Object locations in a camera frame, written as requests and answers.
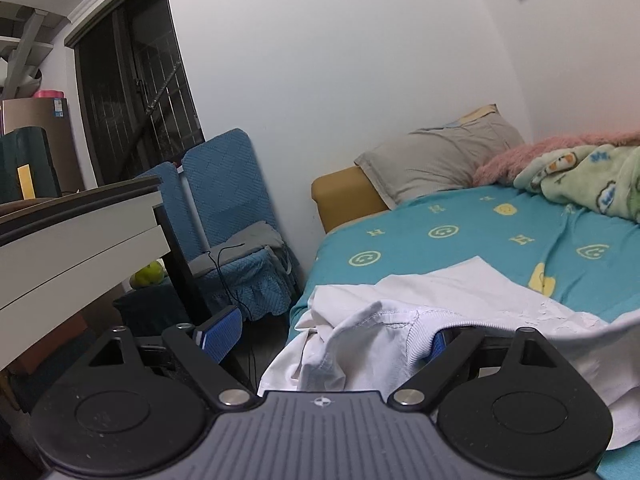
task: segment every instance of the white fabric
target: white fabric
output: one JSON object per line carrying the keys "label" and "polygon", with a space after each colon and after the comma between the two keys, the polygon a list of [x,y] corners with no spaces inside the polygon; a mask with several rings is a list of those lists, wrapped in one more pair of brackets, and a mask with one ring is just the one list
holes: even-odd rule
{"label": "white fabric", "polygon": [[375,285],[317,286],[296,325],[300,334],[258,392],[379,390],[386,399],[419,370],[439,330],[466,325],[493,335],[535,327],[609,406],[609,449],[640,438],[640,311],[608,324],[511,282],[477,256]]}

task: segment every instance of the desk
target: desk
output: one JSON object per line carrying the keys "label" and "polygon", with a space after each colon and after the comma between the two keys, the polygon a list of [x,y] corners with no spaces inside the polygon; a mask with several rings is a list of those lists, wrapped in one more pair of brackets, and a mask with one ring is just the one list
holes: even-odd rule
{"label": "desk", "polygon": [[162,258],[195,324],[210,317],[150,176],[0,217],[0,370],[94,299]]}

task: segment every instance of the pink container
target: pink container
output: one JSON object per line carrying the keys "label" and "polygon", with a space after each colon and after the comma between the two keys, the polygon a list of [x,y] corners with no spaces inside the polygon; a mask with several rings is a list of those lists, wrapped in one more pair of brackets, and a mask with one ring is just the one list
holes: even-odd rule
{"label": "pink container", "polygon": [[33,97],[55,97],[58,99],[64,99],[65,93],[60,90],[38,90]]}

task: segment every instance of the yellow-green object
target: yellow-green object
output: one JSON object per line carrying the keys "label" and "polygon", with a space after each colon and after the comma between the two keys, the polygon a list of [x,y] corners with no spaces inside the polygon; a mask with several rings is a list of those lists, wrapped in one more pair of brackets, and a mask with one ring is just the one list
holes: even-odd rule
{"label": "yellow-green object", "polygon": [[157,285],[164,280],[164,267],[157,260],[129,278],[131,288],[143,288],[144,286]]}

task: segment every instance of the green blanket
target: green blanket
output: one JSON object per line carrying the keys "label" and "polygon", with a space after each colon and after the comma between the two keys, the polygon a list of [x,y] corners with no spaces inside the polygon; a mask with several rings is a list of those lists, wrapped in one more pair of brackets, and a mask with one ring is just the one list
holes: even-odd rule
{"label": "green blanket", "polygon": [[640,223],[640,147],[577,146],[534,159],[513,186]]}

